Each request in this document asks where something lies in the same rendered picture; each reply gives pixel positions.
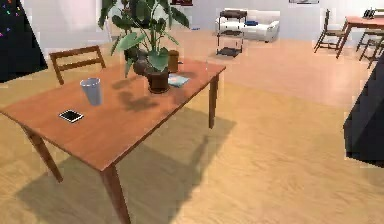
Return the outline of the light blue flat book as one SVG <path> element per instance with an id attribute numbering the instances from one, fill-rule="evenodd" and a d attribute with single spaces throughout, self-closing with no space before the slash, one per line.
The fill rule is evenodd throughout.
<path id="1" fill-rule="evenodd" d="M 189 79 L 176 74 L 170 74 L 168 77 L 168 84 L 174 87 L 181 87 L 187 83 Z"/>

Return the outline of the brown cylindrical jar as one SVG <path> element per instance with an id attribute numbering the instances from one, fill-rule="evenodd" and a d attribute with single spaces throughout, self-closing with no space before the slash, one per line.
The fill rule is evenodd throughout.
<path id="1" fill-rule="evenodd" d="M 178 71 L 179 52 L 176 50 L 168 51 L 168 70 L 171 73 Z"/>

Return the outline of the brown wooden table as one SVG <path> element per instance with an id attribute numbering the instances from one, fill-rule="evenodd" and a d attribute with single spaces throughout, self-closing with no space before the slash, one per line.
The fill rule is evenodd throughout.
<path id="1" fill-rule="evenodd" d="M 209 125 L 214 125 L 219 74 L 224 65 L 185 59 L 179 74 L 189 81 L 163 94 L 148 91 L 145 78 L 122 77 L 124 67 L 106 68 L 102 104 L 87 102 L 73 81 L 8 105 L 2 114 L 18 123 L 57 181 L 62 180 L 46 144 L 51 143 L 100 174 L 122 224 L 131 224 L 116 164 L 205 87 L 209 87 Z M 84 115 L 75 123 L 59 117 L 66 110 Z"/>

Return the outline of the green house plant brown pot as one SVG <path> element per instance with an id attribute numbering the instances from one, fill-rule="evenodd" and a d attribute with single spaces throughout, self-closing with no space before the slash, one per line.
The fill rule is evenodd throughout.
<path id="1" fill-rule="evenodd" d="M 169 90 L 169 50 L 161 46 L 161 40 L 168 38 L 178 45 L 178 41 L 166 30 L 172 22 L 189 28 L 187 16 L 170 5 L 169 0 L 101 0 L 98 26 L 102 28 L 109 12 L 120 2 L 119 15 L 112 16 L 112 23 L 122 30 L 115 40 L 111 54 L 123 52 L 125 75 L 131 67 L 142 64 L 142 72 L 148 80 L 151 93 L 161 94 Z"/>

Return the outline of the dark metal shelf rack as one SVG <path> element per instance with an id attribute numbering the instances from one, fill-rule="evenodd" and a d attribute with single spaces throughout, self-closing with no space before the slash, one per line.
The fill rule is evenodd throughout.
<path id="1" fill-rule="evenodd" d="M 242 10 L 224 10 L 220 12 L 218 24 L 221 24 L 222 18 L 226 18 L 226 19 L 236 18 L 238 22 L 241 22 L 241 20 L 246 21 L 247 12 Z M 234 47 L 220 48 L 221 36 L 233 36 L 233 37 L 241 36 L 241 42 L 240 43 L 236 42 Z M 238 54 L 240 54 L 243 51 L 243 43 L 244 43 L 244 32 L 240 29 L 240 26 L 237 26 L 236 30 L 229 30 L 228 28 L 226 28 L 225 30 L 222 30 L 221 28 L 218 28 L 217 49 L 216 49 L 217 55 L 232 56 L 233 58 L 235 58 Z"/>

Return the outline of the blue grey cup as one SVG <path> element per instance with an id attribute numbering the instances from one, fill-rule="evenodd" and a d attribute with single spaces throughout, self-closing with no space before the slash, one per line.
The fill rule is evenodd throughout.
<path id="1" fill-rule="evenodd" d="M 101 80 L 99 78 L 88 78 L 80 82 L 83 92 L 89 103 L 98 106 L 102 102 Z"/>

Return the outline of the white sofa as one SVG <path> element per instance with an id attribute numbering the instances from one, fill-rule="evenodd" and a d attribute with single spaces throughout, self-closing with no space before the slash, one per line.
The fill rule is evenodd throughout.
<path id="1" fill-rule="evenodd" d="M 226 28 L 228 28 L 229 30 L 236 30 L 237 26 L 240 26 L 240 29 L 244 32 L 245 38 L 260 40 L 266 43 L 271 42 L 278 35 L 280 26 L 279 11 L 263 11 L 236 8 L 225 8 L 224 10 L 246 11 L 247 20 L 257 21 L 259 24 L 257 26 L 244 26 L 245 21 L 241 20 L 241 22 L 238 22 L 236 18 L 222 18 L 221 24 L 218 24 L 218 17 L 215 21 L 216 31 L 218 31 L 218 28 L 221 28 L 222 30 L 225 30 Z"/>

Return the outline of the black phone white rim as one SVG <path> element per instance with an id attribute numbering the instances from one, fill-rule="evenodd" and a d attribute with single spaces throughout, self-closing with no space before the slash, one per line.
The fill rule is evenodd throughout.
<path id="1" fill-rule="evenodd" d="M 78 120 L 82 119 L 84 117 L 83 114 L 76 112 L 74 110 L 66 110 L 62 113 L 59 114 L 59 117 L 70 122 L 70 123 L 75 123 Z"/>

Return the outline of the brown wooden slatted chair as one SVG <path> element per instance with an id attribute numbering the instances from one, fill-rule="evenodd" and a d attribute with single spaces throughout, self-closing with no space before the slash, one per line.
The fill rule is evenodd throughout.
<path id="1" fill-rule="evenodd" d="M 97 57 L 96 58 L 91 58 L 91 59 L 86 59 L 78 62 L 73 62 L 73 63 L 67 63 L 63 65 L 58 64 L 58 60 L 61 58 L 68 58 L 72 56 L 77 56 L 81 54 L 86 54 L 86 53 L 91 53 L 94 52 Z M 62 72 L 67 71 L 70 69 L 75 69 L 75 68 L 80 68 L 84 66 L 89 66 L 93 64 L 100 64 L 102 68 L 106 67 L 104 58 L 102 56 L 100 47 L 98 45 L 93 45 L 93 46 L 88 46 L 88 47 L 82 47 L 82 48 L 77 48 L 77 49 L 71 49 L 71 50 L 65 50 L 65 51 L 60 51 L 60 52 L 52 52 L 49 54 L 50 59 L 52 61 L 53 69 L 56 73 L 57 80 L 60 85 L 63 85 L 65 83 Z"/>

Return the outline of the dark wooden dining chair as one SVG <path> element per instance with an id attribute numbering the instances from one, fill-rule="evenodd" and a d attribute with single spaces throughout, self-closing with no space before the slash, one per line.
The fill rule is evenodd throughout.
<path id="1" fill-rule="evenodd" d="M 384 29 L 366 29 L 357 44 L 356 50 L 361 47 L 364 47 L 364 49 L 359 60 L 366 58 L 369 61 L 368 69 L 370 69 L 372 63 L 379 60 L 378 54 L 384 51 Z M 366 54 L 369 47 L 374 48 L 371 55 Z"/>
<path id="2" fill-rule="evenodd" d="M 314 52 L 317 52 L 319 48 L 327 48 L 327 49 L 333 49 L 333 50 L 339 50 L 340 49 L 340 43 L 342 39 L 345 37 L 346 32 L 345 29 L 329 29 L 329 18 L 330 18 L 330 10 L 327 9 L 325 12 L 325 18 L 324 18 L 324 24 L 323 24 L 323 30 L 317 40 L 317 43 L 314 46 Z M 325 37 L 337 37 L 338 40 L 336 43 L 332 42 L 325 42 Z"/>

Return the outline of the black cabinet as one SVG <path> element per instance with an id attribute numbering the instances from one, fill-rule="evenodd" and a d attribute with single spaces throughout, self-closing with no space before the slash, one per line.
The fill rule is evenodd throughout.
<path id="1" fill-rule="evenodd" d="M 384 53 L 343 125 L 348 158 L 384 168 Z"/>

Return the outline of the black panel with coloured dots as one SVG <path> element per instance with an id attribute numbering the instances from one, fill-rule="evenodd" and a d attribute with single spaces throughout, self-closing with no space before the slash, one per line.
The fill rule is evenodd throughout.
<path id="1" fill-rule="evenodd" d="M 47 68 L 20 0 L 0 0 L 0 83 Z"/>

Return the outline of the reddish wooden dining table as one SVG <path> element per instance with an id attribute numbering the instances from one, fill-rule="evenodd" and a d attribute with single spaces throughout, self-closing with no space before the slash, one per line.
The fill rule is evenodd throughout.
<path id="1" fill-rule="evenodd" d="M 373 19 L 365 19 L 359 16 L 347 16 L 344 24 L 345 35 L 339 44 L 336 58 L 339 58 L 342 53 L 343 47 L 353 28 L 384 29 L 384 16 L 375 16 Z"/>

